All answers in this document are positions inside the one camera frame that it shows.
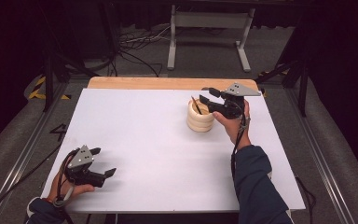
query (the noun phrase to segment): wire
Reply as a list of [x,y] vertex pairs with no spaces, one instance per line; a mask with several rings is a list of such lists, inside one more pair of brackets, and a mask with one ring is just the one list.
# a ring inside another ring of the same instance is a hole
[[[125,58],[125,57],[123,57],[123,56],[121,56],[121,57],[122,57],[124,60],[129,61],[129,62],[131,62],[131,63],[137,63],[137,62],[134,62],[134,61],[132,61],[132,60],[130,60],[130,59],[128,59],[128,58]],[[150,63],[149,65],[159,65],[158,75],[161,73],[162,63]]]
[[89,223],[90,223],[90,219],[91,219],[91,214],[89,214],[89,215],[87,216],[86,224],[89,224]]
[[65,159],[61,163],[60,172],[59,172],[59,181],[58,181],[58,187],[57,187],[57,200],[58,201],[62,200],[61,187],[62,187],[63,183],[65,183],[65,181],[67,180],[67,179],[65,179],[62,182],[62,176],[64,175],[65,166],[69,161],[72,160],[72,156],[75,154],[76,154],[75,150],[71,151],[70,153],[68,153],[68,155],[66,155]]
[[143,61],[142,59],[140,59],[140,58],[136,57],[135,55],[132,55],[132,54],[130,54],[130,53],[128,53],[128,52],[121,51],[121,53],[130,55],[131,57],[133,57],[133,58],[139,60],[139,61],[142,62],[144,65],[148,66],[148,67],[156,74],[156,77],[159,77],[159,75],[158,75],[158,73],[156,72],[156,70],[155,70],[152,66],[150,66],[150,64],[146,63],[146,62]]
[[33,174],[51,155],[53,155],[59,148],[61,147],[61,144],[59,144],[56,148],[54,148],[54,150],[52,150],[47,156],[46,158],[44,158],[41,162],[39,162],[39,164],[36,165],[35,168],[33,168],[30,172],[28,172],[25,176],[23,176],[22,178],[19,179],[19,181],[17,181],[17,183],[15,183],[13,186],[11,186],[6,192],[5,194],[3,194],[0,197],[0,203],[6,198],[6,196],[13,190],[15,189],[19,184],[21,184],[26,178],[28,178],[31,174]]
[[150,32],[149,35],[144,35],[145,32],[142,32],[138,36],[135,36],[131,33],[126,33],[124,35],[121,35],[121,36],[126,36],[126,38],[121,38],[120,41],[121,48],[124,50],[142,49],[151,43],[158,42],[161,39],[170,40],[169,38],[165,37],[165,35],[168,33],[167,30],[170,27],[171,26],[168,26],[160,31],[157,31],[156,34],[154,34],[154,32]]
[[64,55],[61,55],[58,52],[55,52],[55,55],[61,59],[62,61],[69,63],[70,65],[72,65],[75,69],[81,71],[82,73],[86,74],[89,77],[99,77],[100,75],[90,71],[89,69],[85,68],[83,65],[80,65],[78,63],[76,63],[75,61],[72,61],[71,59],[65,57]]
[[112,67],[113,67],[113,70],[115,71],[115,76],[117,77],[117,70],[116,70],[116,66],[113,64],[113,62],[111,62],[112,64]]
[[316,197],[305,187],[300,177],[295,174],[295,179],[304,191],[305,198],[307,199],[308,209],[310,211],[310,224],[313,223],[313,207],[316,205]]
[[[109,66],[109,64],[113,61],[113,58],[114,57],[109,57],[109,60],[107,60],[106,62],[103,62],[103,63],[98,64],[93,67],[85,67],[85,68],[89,69],[92,72],[99,71],[99,70],[105,68],[106,66]],[[66,69],[72,74],[82,74],[82,72],[80,70],[75,69],[75,68],[66,67]]]
[[[242,127],[243,125],[246,124],[246,117],[245,117],[244,111],[242,110],[242,108],[238,104],[236,104],[235,102],[232,102],[232,103],[241,111],[241,114],[242,114],[241,127]],[[236,150],[238,144],[240,143],[240,141],[242,139],[244,131],[245,131],[245,129],[243,129],[243,128],[240,128],[238,130],[237,139],[235,141],[234,149],[232,149],[232,153],[231,153],[231,175],[232,175],[233,180],[234,180],[234,177],[235,177],[235,150]]]

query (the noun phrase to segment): table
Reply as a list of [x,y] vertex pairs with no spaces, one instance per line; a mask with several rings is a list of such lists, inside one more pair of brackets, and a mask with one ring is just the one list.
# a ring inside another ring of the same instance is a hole
[[[234,81],[256,90],[252,80],[243,79],[92,78],[77,103],[43,196],[67,153],[87,144],[102,149],[91,171],[117,171],[102,188],[69,204],[70,213],[238,211],[229,161],[233,145],[224,127],[216,122],[209,132],[195,133],[186,126],[191,95],[201,93],[221,103],[207,91],[193,90],[224,89]],[[270,157],[272,182],[290,209],[304,209],[263,96],[246,99],[254,124],[249,134]]]

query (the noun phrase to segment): hand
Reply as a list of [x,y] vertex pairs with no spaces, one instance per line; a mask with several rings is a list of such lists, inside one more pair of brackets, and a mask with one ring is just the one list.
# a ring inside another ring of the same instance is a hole
[[[54,179],[53,182],[51,184],[51,189],[50,189],[50,193],[48,195],[48,200],[50,202],[54,202],[55,198],[57,197],[57,190],[58,190],[58,182],[60,179],[60,172],[58,172]],[[73,198],[75,198],[77,195],[80,195],[82,193],[86,193],[86,192],[93,192],[94,191],[94,186],[87,184],[87,185],[74,185],[71,182],[69,182],[66,179],[65,175],[62,175],[62,186],[61,186],[61,196],[65,197],[66,193],[68,192],[68,190],[74,187],[74,191],[71,194],[71,197],[69,198],[69,201],[71,201]]]
[[[249,103],[244,100],[245,103],[245,111],[244,116],[246,118],[250,118],[250,109],[249,109]],[[221,113],[214,111],[213,112],[214,118],[219,121],[223,126],[225,126],[226,133],[228,134],[228,137],[230,138],[231,142],[235,144],[237,140],[238,130],[241,126],[241,120],[240,119],[226,119]],[[246,130],[243,131],[242,138],[240,142],[238,143],[237,150],[240,150],[243,147],[251,145],[251,141],[249,139],[249,123]]]

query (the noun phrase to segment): dark jacket sleeve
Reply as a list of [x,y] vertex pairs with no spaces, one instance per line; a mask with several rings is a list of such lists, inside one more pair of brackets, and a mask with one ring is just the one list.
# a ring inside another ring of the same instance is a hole
[[293,223],[288,207],[268,177],[269,157],[261,147],[248,146],[235,155],[234,186],[240,202],[240,224]]
[[27,224],[62,224],[64,218],[53,204],[34,198],[27,208]]

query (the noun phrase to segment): white table surface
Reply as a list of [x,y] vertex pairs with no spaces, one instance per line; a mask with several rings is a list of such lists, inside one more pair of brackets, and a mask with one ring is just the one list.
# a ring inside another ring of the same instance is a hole
[[[117,168],[102,188],[67,206],[78,213],[172,213],[238,211],[230,172],[233,144],[217,121],[207,133],[186,124],[187,103],[207,91],[84,89],[42,196],[65,156],[100,147],[92,172]],[[250,138],[272,164],[272,182],[290,209],[305,209],[263,96],[247,96]]]

